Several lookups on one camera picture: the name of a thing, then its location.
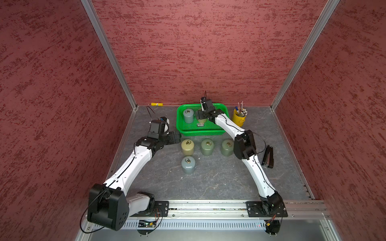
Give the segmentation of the grey-blue tea canister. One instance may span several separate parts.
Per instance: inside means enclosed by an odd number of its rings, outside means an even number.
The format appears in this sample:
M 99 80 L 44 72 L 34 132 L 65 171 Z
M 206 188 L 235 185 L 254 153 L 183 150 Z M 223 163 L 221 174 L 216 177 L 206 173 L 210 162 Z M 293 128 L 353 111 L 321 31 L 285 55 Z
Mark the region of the grey-blue tea canister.
M 183 116 L 184 116 L 184 122 L 186 124 L 191 124 L 194 122 L 194 117 L 195 111 L 191 108 L 187 108 L 183 111 Z
M 196 169 L 196 160 L 192 156 L 185 156 L 181 161 L 181 165 L 184 173 L 192 174 Z

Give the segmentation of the green tea canister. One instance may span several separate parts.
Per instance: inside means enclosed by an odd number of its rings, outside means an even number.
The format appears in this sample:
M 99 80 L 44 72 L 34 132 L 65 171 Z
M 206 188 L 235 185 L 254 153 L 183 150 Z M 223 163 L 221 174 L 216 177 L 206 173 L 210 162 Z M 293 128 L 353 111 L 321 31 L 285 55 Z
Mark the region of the green tea canister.
M 221 153 L 225 157 L 232 156 L 234 154 L 234 141 L 226 139 L 221 144 Z
M 204 139 L 201 142 L 201 152 L 204 156 L 211 156 L 214 151 L 215 144 L 211 139 Z

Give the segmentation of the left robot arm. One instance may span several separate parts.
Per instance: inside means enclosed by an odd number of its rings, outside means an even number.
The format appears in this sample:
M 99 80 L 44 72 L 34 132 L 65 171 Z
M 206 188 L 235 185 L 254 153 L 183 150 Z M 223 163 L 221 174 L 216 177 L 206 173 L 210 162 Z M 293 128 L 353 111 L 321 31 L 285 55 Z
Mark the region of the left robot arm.
M 153 214 L 155 198 L 148 192 L 126 197 L 131 184 L 158 150 L 181 142 L 178 131 L 161 134 L 158 138 L 142 137 L 125 163 L 103 184 L 89 191 L 87 221 L 114 231 L 122 228 L 127 218 L 138 213 Z

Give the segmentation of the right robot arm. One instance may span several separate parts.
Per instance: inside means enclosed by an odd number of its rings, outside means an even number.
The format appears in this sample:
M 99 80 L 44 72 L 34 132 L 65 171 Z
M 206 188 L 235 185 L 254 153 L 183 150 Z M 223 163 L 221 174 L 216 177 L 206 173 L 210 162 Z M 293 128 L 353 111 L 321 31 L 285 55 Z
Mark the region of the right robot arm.
M 237 126 L 220 109 L 214 109 L 211 112 L 200 109 L 197 114 L 221 127 L 234 139 L 234 154 L 245 164 L 257 186 L 262 202 L 261 212 L 266 216 L 275 216 L 284 206 L 283 199 L 269 181 L 259 162 L 253 132 Z

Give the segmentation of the green plastic basket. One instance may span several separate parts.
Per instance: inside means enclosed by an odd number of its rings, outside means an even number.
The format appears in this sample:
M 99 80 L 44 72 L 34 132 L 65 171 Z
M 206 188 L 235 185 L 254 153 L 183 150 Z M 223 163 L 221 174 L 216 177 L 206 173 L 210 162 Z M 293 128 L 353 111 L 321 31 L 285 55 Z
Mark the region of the green plastic basket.
M 225 133 L 220 126 L 209 120 L 203 123 L 203 126 L 200 126 L 201 123 L 198 122 L 195 115 L 192 123 L 186 123 L 184 119 L 184 111 L 186 109 L 192 109 L 193 112 L 196 112 L 196 110 L 201 110 L 202 107 L 199 103 L 183 104 L 178 107 L 176 128 L 184 136 L 216 136 Z

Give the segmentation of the yellow metal pencil bucket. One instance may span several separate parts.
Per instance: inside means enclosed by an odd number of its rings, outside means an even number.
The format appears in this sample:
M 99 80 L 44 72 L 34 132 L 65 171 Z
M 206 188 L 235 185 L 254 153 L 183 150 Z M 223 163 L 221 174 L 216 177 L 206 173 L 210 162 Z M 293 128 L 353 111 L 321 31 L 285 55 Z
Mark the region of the yellow metal pencil bucket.
M 236 109 L 233 110 L 232 121 L 239 127 L 243 127 L 246 116 L 239 116 Z

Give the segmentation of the black stapler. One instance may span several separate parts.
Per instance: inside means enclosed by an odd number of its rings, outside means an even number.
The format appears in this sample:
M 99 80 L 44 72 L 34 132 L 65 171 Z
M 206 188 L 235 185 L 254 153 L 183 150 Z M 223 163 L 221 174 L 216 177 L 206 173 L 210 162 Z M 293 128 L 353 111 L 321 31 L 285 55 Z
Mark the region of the black stapler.
M 273 147 L 270 145 L 267 145 L 265 149 L 261 165 L 267 166 L 270 169 L 273 169 L 274 167 Z

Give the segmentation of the aluminium corner profile left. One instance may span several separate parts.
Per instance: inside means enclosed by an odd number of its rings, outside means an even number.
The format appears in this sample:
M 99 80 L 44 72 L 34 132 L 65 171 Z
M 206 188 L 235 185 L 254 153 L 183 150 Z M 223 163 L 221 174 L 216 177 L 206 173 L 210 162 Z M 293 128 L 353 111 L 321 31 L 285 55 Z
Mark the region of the aluminium corner profile left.
M 132 109 L 134 111 L 137 110 L 138 108 L 138 105 L 135 101 L 135 98 L 134 98 L 134 95 L 132 94 L 128 84 L 127 84 L 127 81 L 126 81 L 126 78 L 124 76 L 124 73 L 119 65 L 119 62 L 116 58 L 116 55 L 114 54 L 114 51 L 109 43 L 109 40 L 107 38 L 107 35 L 103 29 L 103 26 L 99 20 L 99 17 L 96 13 L 96 10 L 92 4 L 92 1 L 90 0 L 81 0 L 81 3 L 86 11 L 86 14 L 94 28 L 94 31 L 95 33 L 97 34 L 97 37 L 106 53 L 106 56 L 118 78 L 118 81 L 132 107 Z

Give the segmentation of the aluminium corner profile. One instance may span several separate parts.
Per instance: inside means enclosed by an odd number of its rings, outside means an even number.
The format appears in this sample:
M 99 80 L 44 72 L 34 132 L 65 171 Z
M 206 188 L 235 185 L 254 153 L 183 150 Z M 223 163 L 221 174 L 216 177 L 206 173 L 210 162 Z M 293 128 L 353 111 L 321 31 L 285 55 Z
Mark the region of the aluminium corner profile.
M 106 53 L 106 56 L 118 78 L 118 81 L 132 107 L 132 109 L 134 111 L 137 110 L 138 108 L 138 105 L 135 101 L 135 98 L 134 98 L 134 95 L 132 94 L 128 84 L 127 84 L 127 81 L 126 81 L 126 78 L 124 76 L 124 73 L 119 65 L 119 62 L 116 58 L 116 55 L 114 54 L 114 51 L 109 43 L 109 40 L 107 38 L 107 35 L 103 29 L 103 26 L 99 20 L 99 17 L 96 13 L 96 10 L 92 4 L 92 1 L 90 0 L 81 0 L 81 3 L 86 11 L 86 14 L 94 28 L 94 31 L 95 33 L 97 34 L 97 37 Z
M 270 106 L 272 111 L 275 111 L 276 108 L 278 107 L 278 105 L 281 102 L 282 98 L 284 97 L 286 91 L 290 87 L 292 81 L 294 80 L 295 76 L 299 72 L 304 61 L 308 57 L 310 51 L 312 50 L 313 46 L 317 42 L 320 34 L 324 30 L 326 24 L 328 23 L 329 19 L 331 18 L 332 14 L 334 13 L 334 11 L 339 3 L 340 3 L 340 0 L 328 0 L 326 2 L 326 5 L 324 6 L 321 14 L 319 15 L 314 27 L 312 28 L 309 36 L 306 39 L 298 57 L 296 58 L 292 68 L 290 69 L 287 77 L 285 78 L 281 88 L 279 89 L 276 97 L 274 98 L 274 100 Z

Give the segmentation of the aluminium corner profile right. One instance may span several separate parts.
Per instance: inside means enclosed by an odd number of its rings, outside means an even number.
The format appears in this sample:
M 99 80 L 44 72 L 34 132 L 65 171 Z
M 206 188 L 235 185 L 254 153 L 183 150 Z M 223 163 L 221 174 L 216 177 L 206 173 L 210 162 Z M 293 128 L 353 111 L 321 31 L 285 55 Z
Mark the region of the aluminium corner profile right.
M 292 81 L 294 80 L 295 76 L 299 72 L 304 61 L 308 57 L 310 51 L 312 50 L 313 46 L 317 42 L 320 34 L 324 30 L 326 24 L 328 23 L 329 19 L 331 18 L 332 14 L 334 13 L 334 11 L 339 3 L 340 3 L 340 0 L 328 0 L 326 2 L 326 5 L 324 6 L 321 14 L 319 15 L 314 27 L 312 28 L 309 36 L 306 39 L 298 57 L 296 58 L 292 68 L 290 69 L 287 77 L 285 78 L 281 88 L 279 89 L 276 97 L 274 98 L 274 100 L 270 106 L 272 111 L 275 111 L 276 108 L 278 107 L 278 105 L 281 102 L 282 98 L 284 97 L 286 91 L 290 87 Z

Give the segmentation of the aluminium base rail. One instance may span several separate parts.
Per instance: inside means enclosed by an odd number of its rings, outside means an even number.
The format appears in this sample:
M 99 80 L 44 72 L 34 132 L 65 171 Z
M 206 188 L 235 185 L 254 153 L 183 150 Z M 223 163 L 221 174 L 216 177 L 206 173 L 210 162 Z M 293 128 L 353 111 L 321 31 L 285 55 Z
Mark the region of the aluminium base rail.
M 278 234 L 266 232 L 266 218 L 251 217 L 245 200 L 169 200 L 166 216 L 146 234 L 140 218 L 130 217 L 119 231 L 83 221 L 77 241 L 339 241 L 324 201 L 285 201 Z

